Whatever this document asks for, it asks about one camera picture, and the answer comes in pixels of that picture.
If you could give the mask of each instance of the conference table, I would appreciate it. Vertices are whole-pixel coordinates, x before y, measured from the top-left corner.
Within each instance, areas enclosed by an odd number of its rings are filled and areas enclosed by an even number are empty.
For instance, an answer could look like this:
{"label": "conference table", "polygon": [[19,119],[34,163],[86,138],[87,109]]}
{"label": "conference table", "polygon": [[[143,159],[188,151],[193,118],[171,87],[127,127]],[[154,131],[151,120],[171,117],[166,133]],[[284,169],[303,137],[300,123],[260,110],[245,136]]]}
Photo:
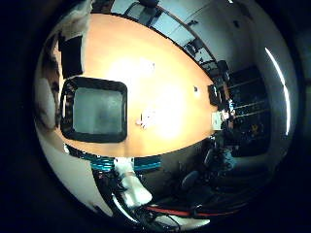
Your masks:
{"label": "conference table", "polygon": [[[60,54],[56,59],[60,64]],[[86,143],[66,139],[56,128],[65,144],[97,155],[144,157],[179,150],[213,134],[217,107],[210,104],[207,90],[212,81],[154,30],[123,17],[91,15],[84,66],[82,77],[126,84],[127,137],[120,143]],[[155,113],[146,128],[137,124],[144,111]]]}

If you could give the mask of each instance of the ceiling light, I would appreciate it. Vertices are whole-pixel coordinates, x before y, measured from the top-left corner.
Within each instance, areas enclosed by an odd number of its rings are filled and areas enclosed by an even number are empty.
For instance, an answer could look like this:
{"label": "ceiling light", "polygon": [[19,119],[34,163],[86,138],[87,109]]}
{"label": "ceiling light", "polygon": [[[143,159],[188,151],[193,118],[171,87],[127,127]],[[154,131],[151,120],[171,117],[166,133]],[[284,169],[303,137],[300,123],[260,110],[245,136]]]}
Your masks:
{"label": "ceiling light", "polygon": [[271,51],[269,49],[265,48],[265,51],[268,54],[268,56],[270,57],[273,65],[274,65],[274,68],[276,69],[276,71],[277,71],[277,73],[279,75],[281,84],[283,86],[285,103],[286,103],[286,113],[287,113],[286,133],[285,134],[288,135],[289,132],[290,132],[290,126],[291,126],[291,102],[290,102],[289,90],[288,90],[288,88],[285,85],[285,78],[284,78],[284,75],[283,75],[283,73],[281,71],[281,68],[280,68],[278,62],[276,61],[276,59],[274,58],[274,56],[272,55],[272,53],[271,53]]}

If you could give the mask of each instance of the chair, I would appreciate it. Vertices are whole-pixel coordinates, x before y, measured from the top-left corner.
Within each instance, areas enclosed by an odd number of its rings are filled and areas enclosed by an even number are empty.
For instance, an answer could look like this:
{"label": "chair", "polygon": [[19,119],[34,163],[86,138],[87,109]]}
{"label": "chair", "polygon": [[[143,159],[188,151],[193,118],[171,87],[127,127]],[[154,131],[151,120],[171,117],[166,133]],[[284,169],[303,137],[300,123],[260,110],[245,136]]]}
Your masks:
{"label": "chair", "polygon": [[186,43],[184,48],[190,53],[191,56],[195,57],[199,50],[204,47],[202,41],[198,38]]}
{"label": "chair", "polygon": [[155,19],[161,14],[161,11],[156,8],[157,4],[158,0],[140,0],[139,3],[134,2],[130,5],[124,15],[135,18],[138,23],[151,27],[155,24]]}
{"label": "chair", "polygon": [[209,167],[213,161],[213,157],[214,157],[214,150],[213,149],[209,149],[206,153],[205,159],[204,159],[204,166],[205,167]]}
{"label": "chair", "polygon": [[227,67],[226,61],[225,60],[220,60],[219,62],[217,62],[219,69],[222,72],[222,76],[224,81],[227,83],[230,79],[229,77],[229,73],[228,70],[229,68]]}

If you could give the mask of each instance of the office chair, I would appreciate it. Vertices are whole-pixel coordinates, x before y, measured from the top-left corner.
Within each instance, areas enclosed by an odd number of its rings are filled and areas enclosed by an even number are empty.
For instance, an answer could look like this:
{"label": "office chair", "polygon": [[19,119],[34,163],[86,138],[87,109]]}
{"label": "office chair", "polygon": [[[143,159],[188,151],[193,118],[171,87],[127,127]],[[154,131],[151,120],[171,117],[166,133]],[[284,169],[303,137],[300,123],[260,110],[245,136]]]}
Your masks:
{"label": "office chair", "polygon": [[198,38],[186,43],[184,48],[189,52],[189,54],[193,57],[204,47],[202,41]]}
{"label": "office chair", "polygon": [[140,0],[139,2],[134,2],[125,11],[124,15],[133,17],[138,23],[151,27],[155,24],[155,19],[161,15],[161,11],[156,8],[157,3],[158,0]]}
{"label": "office chair", "polygon": [[217,62],[217,64],[218,64],[219,69],[222,72],[222,76],[223,76],[224,81],[227,83],[229,81],[230,77],[229,77],[229,73],[228,73],[229,68],[226,64],[226,61],[220,60]]}

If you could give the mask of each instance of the wooden table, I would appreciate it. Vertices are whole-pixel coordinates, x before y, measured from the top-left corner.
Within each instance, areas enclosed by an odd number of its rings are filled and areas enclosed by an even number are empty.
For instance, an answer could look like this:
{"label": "wooden table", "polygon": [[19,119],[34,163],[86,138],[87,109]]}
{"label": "wooden table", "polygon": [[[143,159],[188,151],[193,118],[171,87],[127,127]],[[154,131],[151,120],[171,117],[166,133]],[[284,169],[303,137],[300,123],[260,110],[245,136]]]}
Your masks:
{"label": "wooden table", "polygon": [[[217,108],[210,105],[207,91],[212,81],[170,40],[141,24],[92,15],[82,76],[126,84],[127,138],[117,144],[85,143],[68,140],[55,130],[78,150],[143,157],[182,149],[213,133],[212,113]],[[148,107],[155,110],[156,122],[143,129],[135,122]]]}

